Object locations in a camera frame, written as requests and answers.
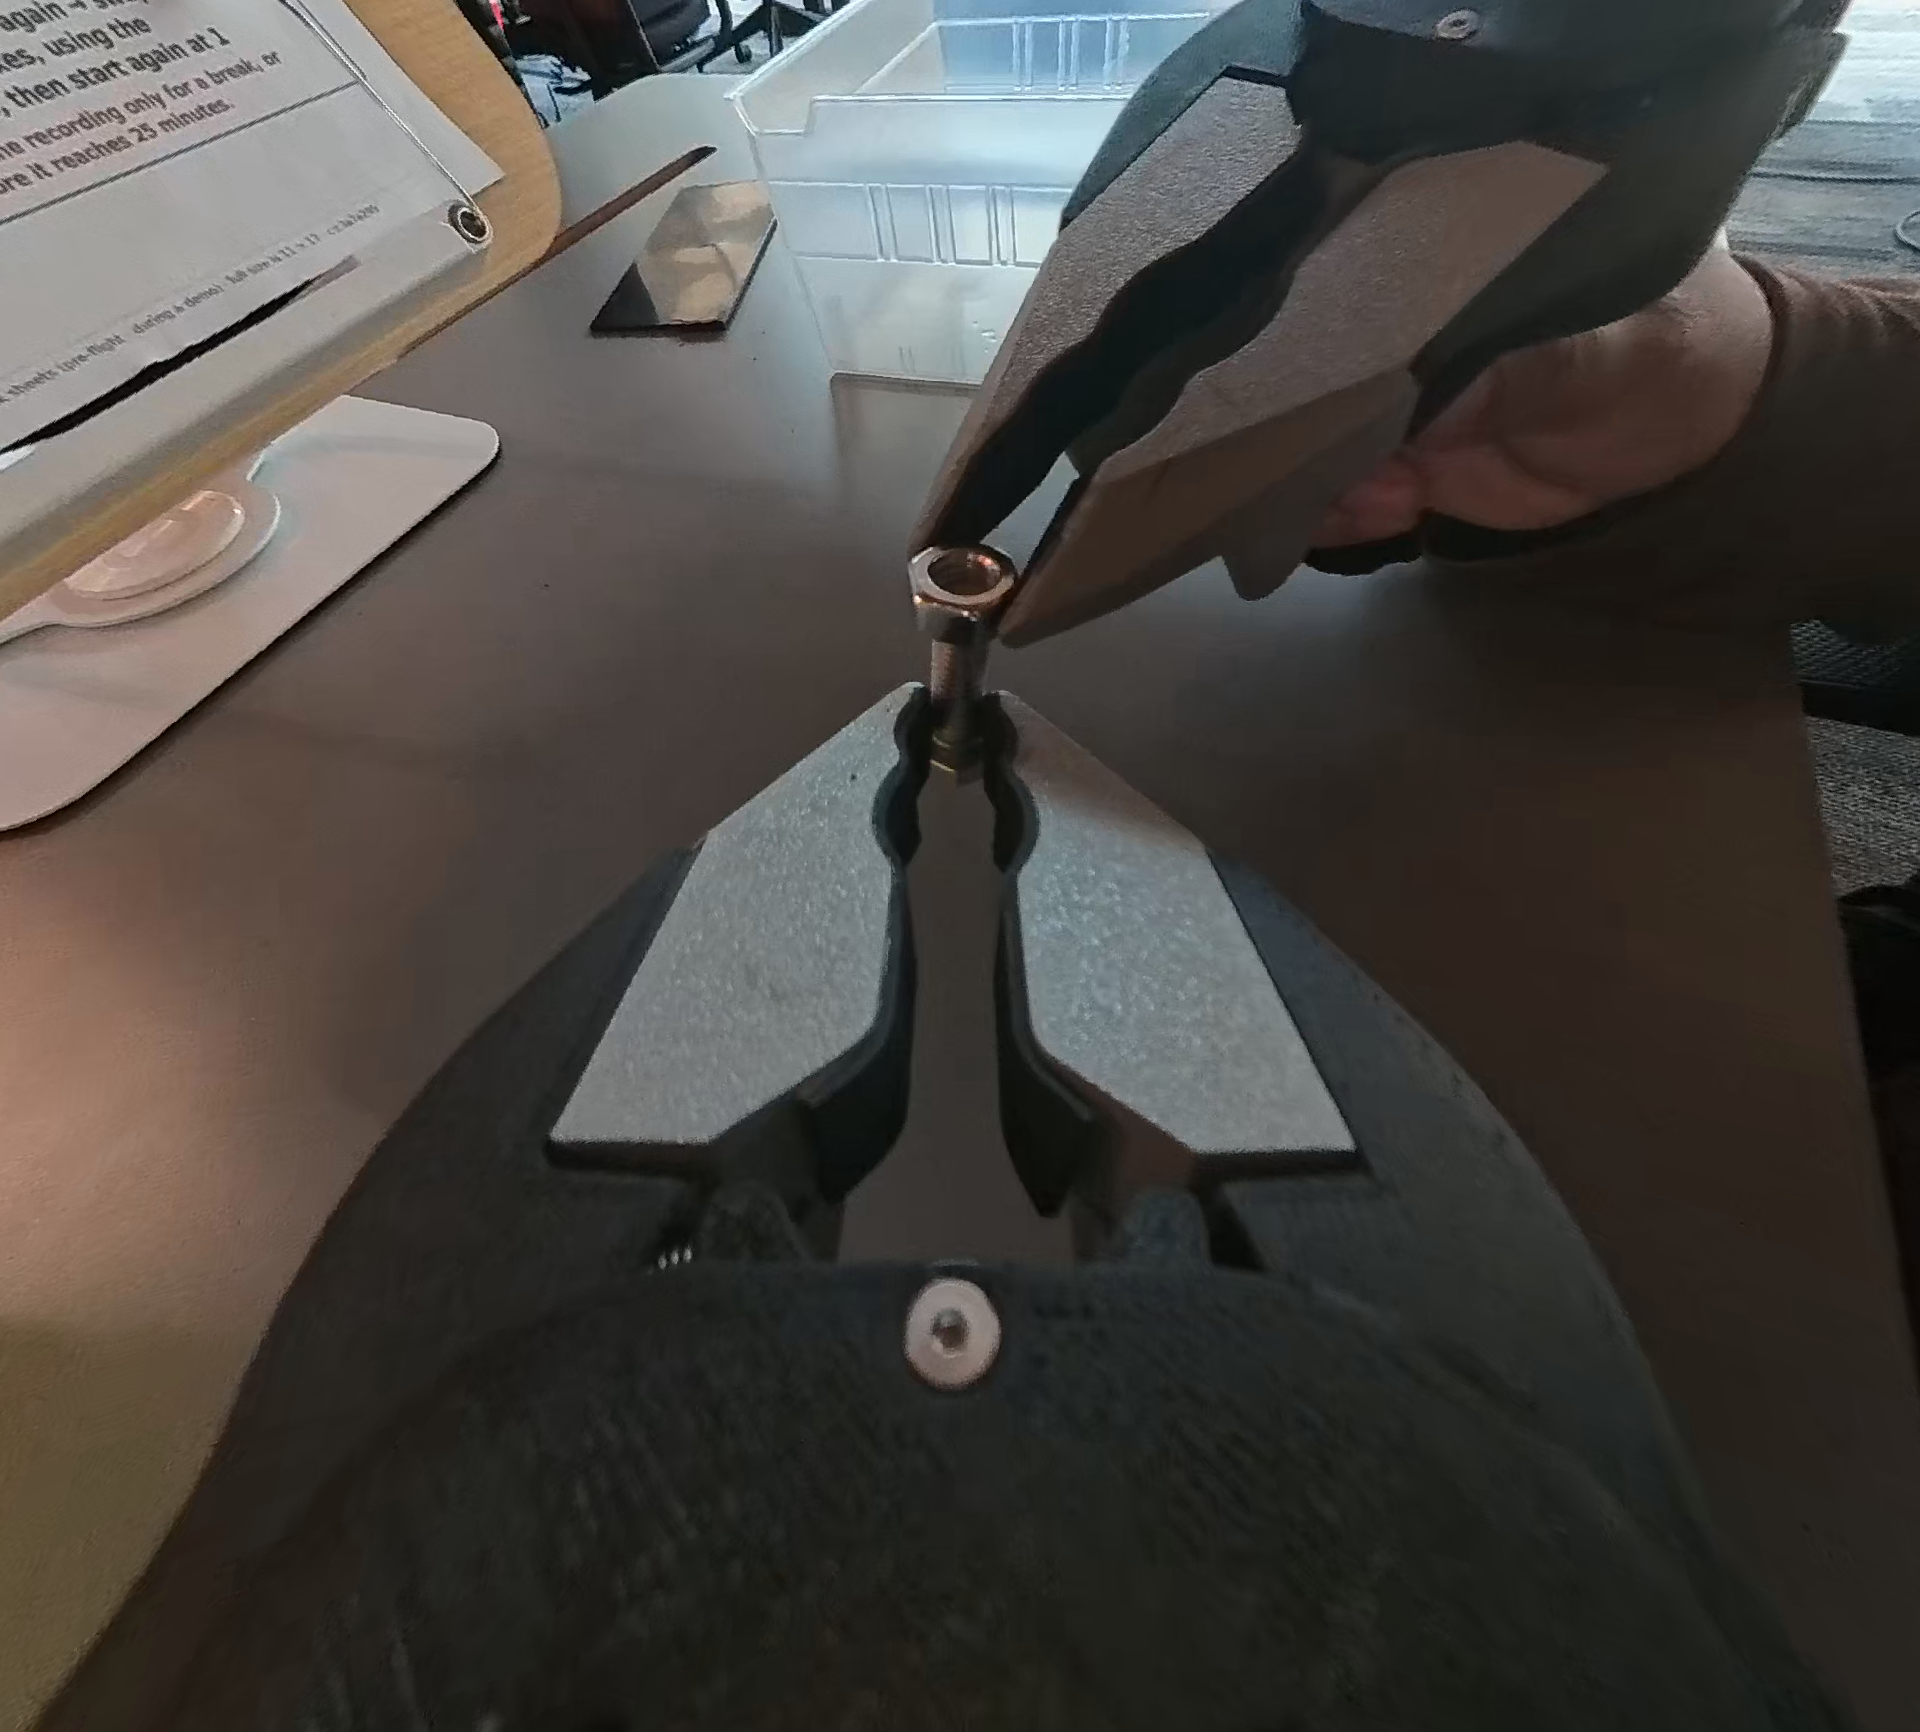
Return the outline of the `clear plastic bin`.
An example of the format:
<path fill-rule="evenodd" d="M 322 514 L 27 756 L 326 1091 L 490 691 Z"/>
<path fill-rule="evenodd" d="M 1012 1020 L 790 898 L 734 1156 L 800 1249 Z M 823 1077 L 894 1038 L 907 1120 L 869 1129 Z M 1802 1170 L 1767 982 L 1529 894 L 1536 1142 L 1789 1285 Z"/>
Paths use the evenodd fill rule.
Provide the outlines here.
<path fill-rule="evenodd" d="M 836 375 L 979 386 L 1141 84 L 1240 0 L 852 0 L 732 91 Z"/>

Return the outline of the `person's right hand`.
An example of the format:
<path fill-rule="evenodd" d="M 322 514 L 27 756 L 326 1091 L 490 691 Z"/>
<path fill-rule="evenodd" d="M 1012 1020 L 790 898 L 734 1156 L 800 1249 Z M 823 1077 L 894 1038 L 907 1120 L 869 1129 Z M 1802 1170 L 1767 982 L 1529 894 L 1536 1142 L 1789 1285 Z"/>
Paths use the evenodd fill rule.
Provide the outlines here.
<path fill-rule="evenodd" d="M 1642 310 L 1499 358 L 1337 497 L 1309 563 L 1371 569 L 1433 520 L 1543 533 L 1663 490 L 1736 436 L 1772 350 L 1763 284 L 1711 247 Z"/>

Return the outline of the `round white stand foot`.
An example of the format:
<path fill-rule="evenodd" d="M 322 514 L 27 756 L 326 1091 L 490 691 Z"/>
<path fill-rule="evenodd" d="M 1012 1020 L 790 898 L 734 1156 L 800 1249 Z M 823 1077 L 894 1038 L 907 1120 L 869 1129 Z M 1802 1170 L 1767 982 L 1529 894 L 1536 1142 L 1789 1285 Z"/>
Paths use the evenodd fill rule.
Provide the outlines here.
<path fill-rule="evenodd" d="M 280 520 L 280 497 L 255 479 L 204 486 L 69 574 L 46 596 L 50 621 L 100 630 L 178 610 L 251 567 Z"/>

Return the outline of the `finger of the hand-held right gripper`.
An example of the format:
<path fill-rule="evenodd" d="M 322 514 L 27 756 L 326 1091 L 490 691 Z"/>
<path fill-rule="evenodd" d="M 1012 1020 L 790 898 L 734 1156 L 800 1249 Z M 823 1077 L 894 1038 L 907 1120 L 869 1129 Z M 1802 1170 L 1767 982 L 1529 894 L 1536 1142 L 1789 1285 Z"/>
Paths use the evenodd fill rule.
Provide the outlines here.
<path fill-rule="evenodd" d="M 1275 310 L 1314 225 L 1303 140 L 1281 84 L 1222 73 L 1064 219 L 924 500 L 921 546 L 982 543 L 1062 457 L 1131 443 Z"/>
<path fill-rule="evenodd" d="M 1117 401 L 1000 641 L 1066 634 L 1213 561 L 1242 600 L 1278 592 L 1334 500 L 1402 441 L 1421 354 L 1607 171 L 1543 143 L 1393 170 L 1247 341 Z"/>

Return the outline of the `steel hex bolt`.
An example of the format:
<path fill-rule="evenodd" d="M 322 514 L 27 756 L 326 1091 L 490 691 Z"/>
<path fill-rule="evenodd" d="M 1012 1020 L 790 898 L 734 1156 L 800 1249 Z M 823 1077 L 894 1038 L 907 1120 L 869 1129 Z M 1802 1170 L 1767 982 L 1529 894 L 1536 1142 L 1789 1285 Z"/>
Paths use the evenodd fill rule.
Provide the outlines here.
<path fill-rule="evenodd" d="M 973 782 L 985 760 L 982 699 L 988 688 L 994 621 L 967 610 L 934 607 L 923 618 L 929 637 L 927 756 L 958 783 Z"/>

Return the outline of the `printed instruction sheet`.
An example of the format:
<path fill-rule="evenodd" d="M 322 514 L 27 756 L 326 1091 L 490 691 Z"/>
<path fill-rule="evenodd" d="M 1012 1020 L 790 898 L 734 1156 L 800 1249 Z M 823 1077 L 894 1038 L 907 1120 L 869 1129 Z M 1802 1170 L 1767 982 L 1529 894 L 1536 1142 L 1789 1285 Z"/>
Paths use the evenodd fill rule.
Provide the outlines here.
<path fill-rule="evenodd" d="M 461 184 L 501 177 L 344 0 L 300 2 Z M 275 0 L 2 0 L 4 453 L 451 201 Z"/>

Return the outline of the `white stand base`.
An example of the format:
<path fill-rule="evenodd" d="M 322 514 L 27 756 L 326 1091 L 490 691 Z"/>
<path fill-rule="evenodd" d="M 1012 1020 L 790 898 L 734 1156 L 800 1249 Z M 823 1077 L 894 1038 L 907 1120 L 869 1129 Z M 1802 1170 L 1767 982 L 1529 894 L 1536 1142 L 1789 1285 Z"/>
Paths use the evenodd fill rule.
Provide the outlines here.
<path fill-rule="evenodd" d="M 476 417 L 333 399 L 196 487 L 247 478 L 283 503 L 272 541 L 234 580 L 100 630 L 50 621 L 46 597 L 62 581 L 6 613 L 2 832 L 75 808 L 126 769 L 466 492 L 501 445 Z"/>

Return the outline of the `wooden display board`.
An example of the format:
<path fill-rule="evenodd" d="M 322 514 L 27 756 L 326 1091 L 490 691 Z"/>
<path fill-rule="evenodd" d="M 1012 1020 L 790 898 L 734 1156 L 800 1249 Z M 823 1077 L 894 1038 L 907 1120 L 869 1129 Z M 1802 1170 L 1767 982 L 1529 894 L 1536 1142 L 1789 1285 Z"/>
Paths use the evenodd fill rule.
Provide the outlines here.
<path fill-rule="evenodd" d="M 344 0 L 413 84 L 497 161 L 493 243 L 432 212 L 231 330 L 149 366 L 4 451 L 4 613 L 396 363 L 530 272 L 560 229 L 540 123 L 458 0 Z"/>

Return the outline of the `steel hex nut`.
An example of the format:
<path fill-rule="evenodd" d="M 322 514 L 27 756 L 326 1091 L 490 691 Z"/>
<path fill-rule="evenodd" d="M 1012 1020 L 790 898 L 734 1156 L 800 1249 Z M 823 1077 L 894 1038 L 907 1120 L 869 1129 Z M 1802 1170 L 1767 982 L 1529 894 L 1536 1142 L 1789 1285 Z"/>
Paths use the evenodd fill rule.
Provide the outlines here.
<path fill-rule="evenodd" d="M 909 559 L 909 592 L 924 630 L 997 625 L 1019 594 L 1019 561 L 993 543 L 929 543 Z"/>

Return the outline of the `black glossy plate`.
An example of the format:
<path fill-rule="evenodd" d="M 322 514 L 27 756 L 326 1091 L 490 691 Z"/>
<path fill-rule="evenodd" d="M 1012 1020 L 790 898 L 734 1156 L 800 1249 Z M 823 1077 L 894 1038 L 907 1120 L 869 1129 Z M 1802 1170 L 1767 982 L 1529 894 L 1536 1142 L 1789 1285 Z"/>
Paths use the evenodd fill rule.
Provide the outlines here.
<path fill-rule="evenodd" d="M 774 232 L 772 194 L 760 179 L 680 188 L 593 318 L 589 336 L 722 336 Z"/>

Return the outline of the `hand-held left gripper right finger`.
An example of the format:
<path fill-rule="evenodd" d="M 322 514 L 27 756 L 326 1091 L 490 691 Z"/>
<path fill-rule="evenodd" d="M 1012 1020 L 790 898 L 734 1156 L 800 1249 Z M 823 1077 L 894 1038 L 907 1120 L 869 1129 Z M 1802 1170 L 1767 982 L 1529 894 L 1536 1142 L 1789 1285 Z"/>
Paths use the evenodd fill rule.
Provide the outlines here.
<path fill-rule="evenodd" d="M 1357 1137 L 1204 842 L 994 699 L 998 1115 L 1041 1216 L 1347 1171 Z"/>

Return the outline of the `person's right forearm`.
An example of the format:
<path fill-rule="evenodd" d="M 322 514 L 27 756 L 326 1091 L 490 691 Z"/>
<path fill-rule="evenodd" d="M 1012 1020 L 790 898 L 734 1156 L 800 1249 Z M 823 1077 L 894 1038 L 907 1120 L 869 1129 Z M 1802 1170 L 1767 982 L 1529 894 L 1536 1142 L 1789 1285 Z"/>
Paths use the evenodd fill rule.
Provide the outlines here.
<path fill-rule="evenodd" d="M 1759 399 L 1701 469 L 1543 533 L 1433 520 L 1431 566 L 1697 630 L 1919 624 L 1917 281 L 1736 255 L 1774 318 Z"/>

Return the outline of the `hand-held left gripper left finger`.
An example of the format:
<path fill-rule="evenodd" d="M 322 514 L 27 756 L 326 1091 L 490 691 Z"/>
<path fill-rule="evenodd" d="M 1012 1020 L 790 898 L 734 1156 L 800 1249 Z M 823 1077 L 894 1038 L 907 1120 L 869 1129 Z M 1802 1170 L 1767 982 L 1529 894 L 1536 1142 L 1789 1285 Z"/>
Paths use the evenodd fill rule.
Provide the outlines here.
<path fill-rule="evenodd" d="M 845 724 L 687 858 L 548 1131 L 567 1164 L 836 1209 L 909 1100 L 921 688 Z"/>

